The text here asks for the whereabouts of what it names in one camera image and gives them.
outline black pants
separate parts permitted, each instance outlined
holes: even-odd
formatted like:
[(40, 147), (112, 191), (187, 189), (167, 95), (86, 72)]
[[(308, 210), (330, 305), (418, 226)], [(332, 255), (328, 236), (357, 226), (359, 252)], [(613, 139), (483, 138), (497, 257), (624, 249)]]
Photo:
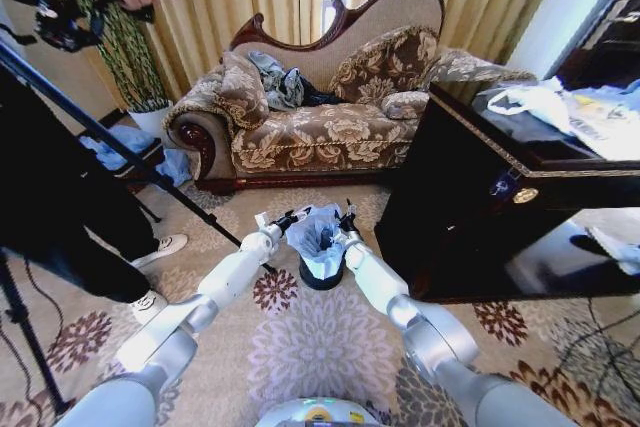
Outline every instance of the black pants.
[(0, 245), (93, 295), (133, 302), (149, 290), (143, 274), (85, 229), (127, 260), (156, 250), (135, 199), (2, 68), (0, 162)]

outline wooden cabinet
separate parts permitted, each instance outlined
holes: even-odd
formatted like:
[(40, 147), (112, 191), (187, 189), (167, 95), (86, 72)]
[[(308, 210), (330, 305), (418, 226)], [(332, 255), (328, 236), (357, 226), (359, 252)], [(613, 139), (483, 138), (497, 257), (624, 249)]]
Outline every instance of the wooden cabinet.
[[(583, 208), (640, 205), (640, 162), (563, 160), (566, 146), (519, 144), (443, 88), (431, 94), (375, 229), (384, 259), (414, 295), (522, 297), (504, 269), (514, 254)], [(619, 274), (598, 292), (546, 295), (640, 290), (640, 279)]]

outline sticker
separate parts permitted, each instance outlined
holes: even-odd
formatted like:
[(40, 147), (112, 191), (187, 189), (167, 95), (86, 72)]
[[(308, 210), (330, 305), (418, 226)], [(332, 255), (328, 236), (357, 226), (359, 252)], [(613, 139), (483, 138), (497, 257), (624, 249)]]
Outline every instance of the sticker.
[(349, 420), (357, 424), (364, 424), (364, 415), (358, 412), (349, 412)]
[(333, 420), (329, 412), (324, 410), (322, 407), (314, 407), (313, 409), (307, 412), (307, 415), (304, 417), (304, 420), (322, 420), (329, 422)]

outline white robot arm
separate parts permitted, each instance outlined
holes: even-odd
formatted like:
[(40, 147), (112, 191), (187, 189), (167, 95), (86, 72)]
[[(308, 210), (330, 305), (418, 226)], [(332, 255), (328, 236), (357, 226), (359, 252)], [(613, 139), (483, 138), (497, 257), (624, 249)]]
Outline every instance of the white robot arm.
[(256, 216), (258, 232), (226, 256), (201, 282), (198, 293), (163, 309), (130, 337), (116, 358), (126, 373), (99, 385), (56, 424), (59, 427), (152, 427), (160, 394), (180, 378), (198, 348), (193, 335), (211, 325), (244, 292), (278, 249), (286, 229), (308, 214), (289, 212), (268, 223)]
[(335, 238), (346, 248), (347, 268), (371, 305), (402, 332), (408, 360), (447, 391), (470, 427), (576, 425), (525, 386), (467, 368), (478, 355), (471, 334), (441, 305), (410, 298), (406, 282), (362, 241), (354, 218), (349, 205)]
[[(308, 209), (289, 212), (270, 224), (264, 214), (256, 216), (258, 232), (245, 237), (240, 250), (202, 280), (194, 297), (168, 306), (122, 345), (116, 357), (127, 373), (93, 389), (57, 425), (153, 426), (160, 394), (182, 375), (196, 353), (193, 334), (208, 327), (251, 285), (286, 229), (307, 213)], [(347, 268), (371, 305), (402, 332), (407, 357), (423, 378), (449, 393), (471, 427), (575, 425), (526, 387), (469, 370), (466, 365), (478, 354), (469, 332), (442, 306), (411, 299), (406, 282), (364, 244), (354, 218), (350, 206), (334, 239), (345, 246)], [(291, 408), (285, 406), (282, 412)], [(265, 417), (259, 425), (279, 425), (271, 422), (279, 417), (275, 414), (271, 412), (269, 421)]]

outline tripod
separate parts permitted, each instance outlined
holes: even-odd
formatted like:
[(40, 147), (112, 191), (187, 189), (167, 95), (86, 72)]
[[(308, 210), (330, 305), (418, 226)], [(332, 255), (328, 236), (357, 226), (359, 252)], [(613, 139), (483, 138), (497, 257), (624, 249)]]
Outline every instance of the tripod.
[(11, 271), (7, 265), (7, 256), (2, 249), (0, 249), (0, 284), (4, 295), (7, 298), (7, 302), (9, 303), (9, 310), (7, 310), (6, 313), (9, 315), (11, 322), (20, 326), (20, 330), (22, 330), (22, 334), (24, 335), (27, 344), (29, 344), (29, 349), (31, 349), (33, 358), (35, 359), (36, 364), (38, 364), (40, 374), (42, 375), (47, 390), (49, 391), (49, 395), (51, 396), (53, 410), (56, 415), (61, 415), (71, 407), (71, 402), (67, 402), (62, 398), (60, 390), (56, 385), (56, 381), (53, 379), (53, 374), (47, 365), (44, 353), (42, 352), (42, 347), (40, 347), (38, 338), (33, 331), (33, 326), (31, 325), (31, 322), (29, 322), (29, 311), (22, 302), (20, 292), (18, 292), (16, 283), (13, 280), (13, 276), (11, 275)]
[(40, 72), (29, 65), (28, 62), (16, 54), (3, 41), (0, 41), (0, 63), (2, 63), (2, 65), (4, 65), (13, 75), (24, 79), (27, 84), (33, 86), (45, 97), (52, 100), (62, 110), (82, 124), (87, 131), (103, 140), (107, 145), (109, 145), (109, 147), (144, 172), (150, 182), (153, 182), (158, 187), (171, 194), (178, 202), (200, 217), (206, 224), (220, 232), (230, 242), (238, 247), (240, 246), (240, 241), (231, 232), (218, 224), (215, 215), (208, 214), (202, 210), (189, 197), (175, 188), (170, 179), (160, 175), (155, 169), (149, 167), (140, 156), (129, 150), (124, 144), (116, 139), (111, 132), (78, 107), (60, 89), (49, 82)]
[[(118, 139), (116, 139), (106, 128), (100, 123), (95, 121), (89, 115), (87, 115), (80, 107), (78, 107), (69, 97), (67, 97), (60, 89), (49, 82), (40, 72), (35, 70), (28, 62), (22, 59), (16, 54), (10, 47), (8, 47), (3, 41), (0, 41), (0, 63), (4, 65), (13, 75), (18, 78), (22, 78), (27, 84), (33, 86), (43, 95), (52, 100), (71, 117), (82, 124), (87, 131), (95, 135), (97, 138), (103, 140), (113, 150), (118, 152), (127, 161), (142, 171), (148, 180), (164, 191), (173, 196), (178, 202), (191, 210), (194, 214), (200, 217), (207, 225), (213, 227), (226, 237), (230, 242), (236, 246), (240, 246), (240, 241), (228, 230), (218, 224), (215, 215), (209, 214), (201, 209), (195, 202), (184, 195), (180, 190), (173, 186), (171, 179), (160, 175), (156, 170), (149, 165), (137, 154), (129, 150)], [(145, 206), (140, 205), (143, 210), (149, 213), (153, 219), (157, 222), (159, 218), (151, 213)], [(264, 264), (265, 269), (272, 271), (273, 268), (268, 264)], [(69, 408), (69, 403), (62, 399), (60, 391), (53, 379), (51, 371), (47, 366), (42, 349), (38, 344), (38, 340), (34, 334), (33, 327), (28, 319), (28, 312), (25, 305), (22, 303), (20, 294), (16, 288), (15, 282), (11, 276), (6, 264), (6, 257), (2, 253), (0, 259), (0, 282), (2, 283), (2, 289), (9, 301), (11, 309), (9, 314), (13, 322), (18, 323), (22, 332), (31, 348), (33, 356), (38, 364), (38, 368), (42, 377), (44, 378), (47, 389), (51, 395), (51, 400), (54, 406), (56, 414), (62, 414)]]

